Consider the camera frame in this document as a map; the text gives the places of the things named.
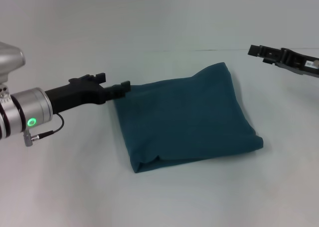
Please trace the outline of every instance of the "green led light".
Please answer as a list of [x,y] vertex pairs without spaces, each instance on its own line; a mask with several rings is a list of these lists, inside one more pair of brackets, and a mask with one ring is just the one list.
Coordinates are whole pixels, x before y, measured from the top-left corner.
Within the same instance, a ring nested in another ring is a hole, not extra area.
[[36,119],[35,118],[31,118],[28,121],[28,126],[34,126],[36,124]]

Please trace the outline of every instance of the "white backdrop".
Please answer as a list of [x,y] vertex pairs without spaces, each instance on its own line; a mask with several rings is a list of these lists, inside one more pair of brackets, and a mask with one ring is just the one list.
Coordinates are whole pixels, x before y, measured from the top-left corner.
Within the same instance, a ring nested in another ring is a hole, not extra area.
[[318,0],[0,0],[0,41],[26,55],[11,92],[101,72],[107,86],[144,84],[225,62],[265,142],[134,174],[113,103],[77,107],[31,148],[22,134],[0,142],[0,226],[318,226],[319,80],[247,55],[255,44],[319,57],[317,15]]

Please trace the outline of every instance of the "teal bag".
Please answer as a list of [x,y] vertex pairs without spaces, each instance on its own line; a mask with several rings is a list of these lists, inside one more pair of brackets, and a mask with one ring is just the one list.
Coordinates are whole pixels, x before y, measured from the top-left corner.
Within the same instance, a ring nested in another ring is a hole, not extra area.
[[115,106],[135,173],[263,147],[225,63],[190,78],[132,86]]

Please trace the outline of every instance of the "cable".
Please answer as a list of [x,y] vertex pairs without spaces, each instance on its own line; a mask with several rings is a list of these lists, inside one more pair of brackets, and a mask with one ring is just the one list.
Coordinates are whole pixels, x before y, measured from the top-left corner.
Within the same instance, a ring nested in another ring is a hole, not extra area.
[[40,133],[39,135],[37,135],[39,137],[39,140],[42,139],[42,138],[45,138],[47,136],[51,136],[51,135],[57,133],[58,131],[60,131],[64,127],[64,119],[63,119],[63,117],[60,114],[58,114],[58,113],[57,113],[57,115],[61,118],[61,121],[62,121],[61,127],[59,127],[55,131],[52,130],[52,131],[47,131],[47,132],[44,132],[44,133]]

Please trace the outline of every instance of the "white label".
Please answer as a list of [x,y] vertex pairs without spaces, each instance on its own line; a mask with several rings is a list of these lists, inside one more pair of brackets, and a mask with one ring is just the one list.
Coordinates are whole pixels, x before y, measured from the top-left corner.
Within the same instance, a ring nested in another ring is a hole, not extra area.
[[315,66],[314,62],[312,61],[307,61],[306,64],[305,64],[306,67],[309,67],[309,68],[314,68],[314,69],[318,69],[318,67]]

